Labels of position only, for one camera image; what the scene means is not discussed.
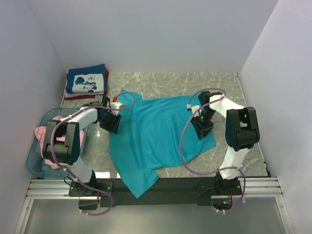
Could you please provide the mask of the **teal t-shirt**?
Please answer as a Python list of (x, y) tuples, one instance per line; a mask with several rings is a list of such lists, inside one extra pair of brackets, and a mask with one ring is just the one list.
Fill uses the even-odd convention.
[(121, 90), (118, 97), (127, 108), (121, 111), (118, 133), (110, 133), (109, 153), (122, 181), (140, 198), (158, 180), (156, 170), (182, 165), (179, 143), (183, 139), (186, 162), (216, 146), (213, 133), (199, 140), (186, 105), (199, 101), (191, 95), (143, 99), (140, 93)]

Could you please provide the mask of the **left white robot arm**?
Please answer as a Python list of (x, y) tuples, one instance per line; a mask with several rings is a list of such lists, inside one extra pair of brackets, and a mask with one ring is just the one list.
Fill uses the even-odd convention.
[(103, 96), (102, 101), (95, 101), (84, 104), (77, 112), (68, 116), (68, 122), (50, 120), (46, 126), (46, 133), (42, 147), (42, 156), (52, 163), (60, 164), (75, 175), (81, 181), (80, 190), (87, 196), (94, 195), (98, 189), (95, 172), (88, 168), (83, 162), (80, 153), (80, 132), (92, 123), (116, 134), (121, 120), (119, 110), (123, 103), (113, 98), (113, 101)]

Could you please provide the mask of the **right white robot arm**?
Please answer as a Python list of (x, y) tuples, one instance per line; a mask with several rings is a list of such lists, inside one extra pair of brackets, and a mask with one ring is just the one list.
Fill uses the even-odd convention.
[(194, 115), (191, 123), (199, 140), (212, 132), (215, 113), (222, 115), (226, 121), (225, 139), (228, 147), (220, 166), (221, 178), (214, 182), (214, 190), (224, 195), (231, 189), (229, 180), (238, 177), (238, 168), (246, 154), (260, 140), (256, 110), (234, 103), (221, 91), (202, 91), (198, 100), (200, 104), (197, 106), (188, 103), (187, 110)]

